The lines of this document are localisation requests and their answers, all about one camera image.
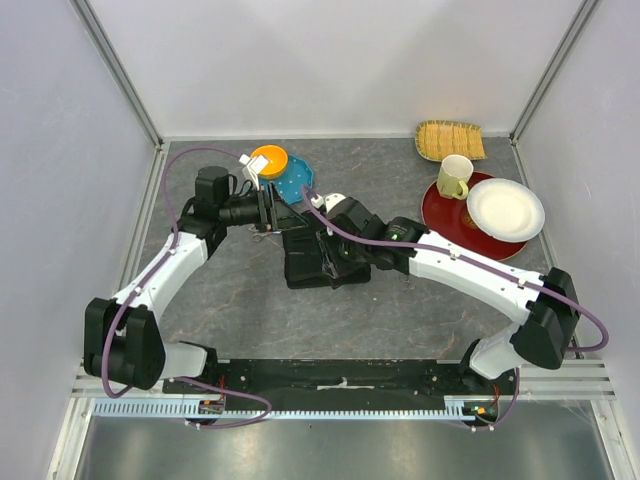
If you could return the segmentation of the silver hair scissors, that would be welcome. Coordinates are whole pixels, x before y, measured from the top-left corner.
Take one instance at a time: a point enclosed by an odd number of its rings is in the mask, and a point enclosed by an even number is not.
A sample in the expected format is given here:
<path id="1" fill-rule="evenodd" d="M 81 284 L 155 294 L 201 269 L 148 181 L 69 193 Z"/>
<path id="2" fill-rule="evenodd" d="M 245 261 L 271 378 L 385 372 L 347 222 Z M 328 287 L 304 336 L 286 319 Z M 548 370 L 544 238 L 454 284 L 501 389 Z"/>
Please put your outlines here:
<path id="1" fill-rule="evenodd" d="M 272 235 L 271 231 L 260 231 L 256 226 L 250 226 L 248 230 L 255 243 L 259 243 Z"/>

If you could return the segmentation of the black zippered tool case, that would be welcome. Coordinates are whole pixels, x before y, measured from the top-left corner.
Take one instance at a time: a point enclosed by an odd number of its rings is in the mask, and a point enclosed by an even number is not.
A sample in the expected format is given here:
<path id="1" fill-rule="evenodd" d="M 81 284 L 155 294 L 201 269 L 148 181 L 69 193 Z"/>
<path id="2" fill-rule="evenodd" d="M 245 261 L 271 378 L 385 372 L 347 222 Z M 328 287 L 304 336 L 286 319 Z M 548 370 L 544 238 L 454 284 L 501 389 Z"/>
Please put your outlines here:
<path id="1" fill-rule="evenodd" d="M 331 288 L 365 284 L 371 267 L 347 264 L 335 257 L 337 242 L 313 224 L 282 233 L 284 277 L 292 290 Z"/>

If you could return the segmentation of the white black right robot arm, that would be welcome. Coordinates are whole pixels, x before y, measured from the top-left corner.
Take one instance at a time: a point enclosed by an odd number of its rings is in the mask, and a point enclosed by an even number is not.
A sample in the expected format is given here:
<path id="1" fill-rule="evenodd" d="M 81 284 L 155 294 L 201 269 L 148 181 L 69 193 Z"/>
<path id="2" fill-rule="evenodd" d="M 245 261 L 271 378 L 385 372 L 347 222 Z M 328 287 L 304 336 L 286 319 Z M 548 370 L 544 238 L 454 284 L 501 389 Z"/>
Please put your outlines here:
<path id="1" fill-rule="evenodd" d="M 580 313 L 571 276 L 518 269 L 491 260 L 405 217 L 388 223 L 341 194 L 313 196 L 312 211 L 325 230 L 330 270 L 340 276 L 371 266 L 436 281 L 474 297 L 511 321 L 474 342 L 458 368 L 458 381 L 477 394 L 525 363 L 561 367 Z"/>

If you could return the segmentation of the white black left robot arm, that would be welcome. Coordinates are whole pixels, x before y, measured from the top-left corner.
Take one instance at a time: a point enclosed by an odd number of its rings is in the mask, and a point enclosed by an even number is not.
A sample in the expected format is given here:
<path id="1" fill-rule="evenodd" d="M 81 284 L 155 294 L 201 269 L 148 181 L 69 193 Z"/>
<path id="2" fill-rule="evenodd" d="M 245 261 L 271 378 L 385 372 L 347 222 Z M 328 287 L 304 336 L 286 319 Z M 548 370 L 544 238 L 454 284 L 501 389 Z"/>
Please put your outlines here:
<path id="1" fill-rule="evenodd" d="M 124 390 L 151 389 L 158 381 L 184 377 L 198 393 L 219 382 L 210 351 L 162 338 L 159 323 L 189 277 L 216 252 L 229 228 L 253 225 L 260 233 L 304 230 L 309 222 L 295 212 L 273 185 L 237 194 L 237 181 L 225 168 L 201 169 L 194 195 L 152 262 L 112 297 L 95 298 L 85 310 L 84 358 L 87 374 L 101 379 L 110 398 Z"/>

